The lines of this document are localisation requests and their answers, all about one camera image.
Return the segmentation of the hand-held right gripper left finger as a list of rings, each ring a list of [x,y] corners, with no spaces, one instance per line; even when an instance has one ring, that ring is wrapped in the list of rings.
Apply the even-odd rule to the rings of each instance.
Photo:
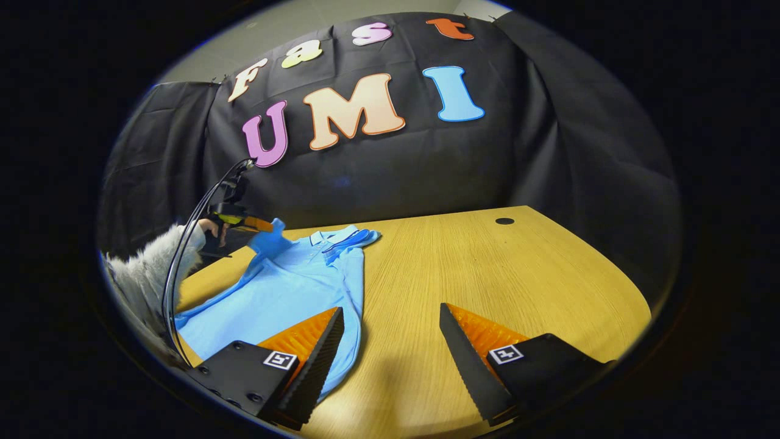
[[[332,307],[259,344],[231,341],[186,374],[251,416],[301,430],[317,405],[344,329],[342,307]]]

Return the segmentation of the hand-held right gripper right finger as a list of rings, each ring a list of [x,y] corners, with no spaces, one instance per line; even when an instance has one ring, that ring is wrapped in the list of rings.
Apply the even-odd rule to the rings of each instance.
[[[491,427],[551,408],[612,366],[552,333],[526,337],[451,303],[441,304],[439,327],[466,390]]]

